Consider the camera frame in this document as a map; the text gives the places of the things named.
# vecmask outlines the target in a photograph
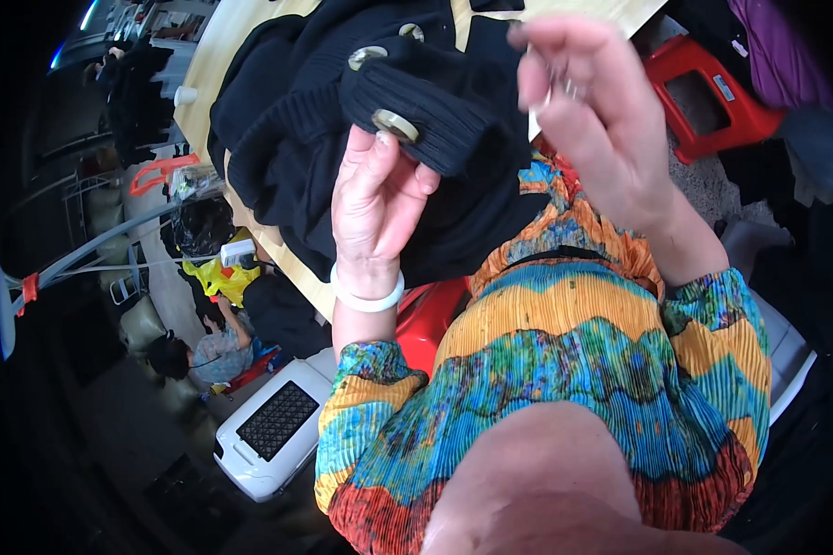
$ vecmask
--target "pleated fabric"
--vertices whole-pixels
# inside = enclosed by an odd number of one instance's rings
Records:
[[[591,212],[569,164],[535,146],[522,187],[544,189],[550,207],[473,276],[476,299],[442,340],[432,381],[395,343],[342,351],[315,498],[359,552],[418,553],[479,434],[538,402],[572,401],[606,423],[649,526],[714,532],[752,490],[771,364],[743,277],[706,275],[664,299],[644,239]],[[560,244],[603,260],[506,269]]]

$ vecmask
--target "yellow plastic bag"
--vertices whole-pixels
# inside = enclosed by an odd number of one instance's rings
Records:
[[[252,235],[247,228],[241,228],[229,242],[243,241],[251,237]],[[243,307],[244,290],[262,272],[260,268],[245,270],[239,265],[223,268],[222,261],[219,259],[209,260],[200,267],[191,262],[183,261],[182,269],[188,275],[198,279],[200,286],[203,287],[204,295],[213,296],[222,292],[223,295],[228,297],[228,300],[232,301],[233,305],[241,307]]]

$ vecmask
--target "black knit sweater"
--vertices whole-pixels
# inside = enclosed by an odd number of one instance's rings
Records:
[[[416,23],[424,43],[399,37]],[[467,53],[455,50],[450,4],[325,0],[308,17],[285,16],[254,29],[211,109],[209,147],[255,219],[281,236],[323,281],[336,258],[330,199],[352,123],[384,108],[407,118],[420,138],[404,150],[443,176],[401,253],[408,287],[475,272],[548,202],[519,194],[530,161],[527,118],[518,112],[518,54],[506,23],[475,18]],[[359,71],[349,55],[384,47],[387,58]]]

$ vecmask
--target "orange plastic bag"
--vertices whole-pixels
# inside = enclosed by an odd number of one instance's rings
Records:
[[[189,154],[188,156],[180,156],[178,158],[164,158],[162,160],[152,161],[136,173],[136,176],[133,178],[133,182],[130,183],[130,194],[133,196],[142,196],[153,186],[166,183],[167,176],[172,174],[173,170],[191,165],[193,163],[200,163],[200,158],[198,158],[197,154],[194,153]],[[161,171],[160,177],[151,178],[145,183],[141,185],[139,184],[139,180],[144,178],[144,176],[151,172],[157,172],[158,170]]]

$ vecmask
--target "bangle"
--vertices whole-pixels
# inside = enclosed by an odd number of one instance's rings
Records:
[[[330,285],[333,287],[333,293],[336,295],[336,298],[349,308],[354,308],[361,313],[381,313],[397,305],[398,301],[400,301],[401,296],[404,294],[404,274],[399,270],[398,283],[395,283],[395,289],[386,298],[381,298],[376,301],[359,298],[345,290],[339,282],[339,277],[336,275],[336,262],[333,263],[333,268],[330,269]]]

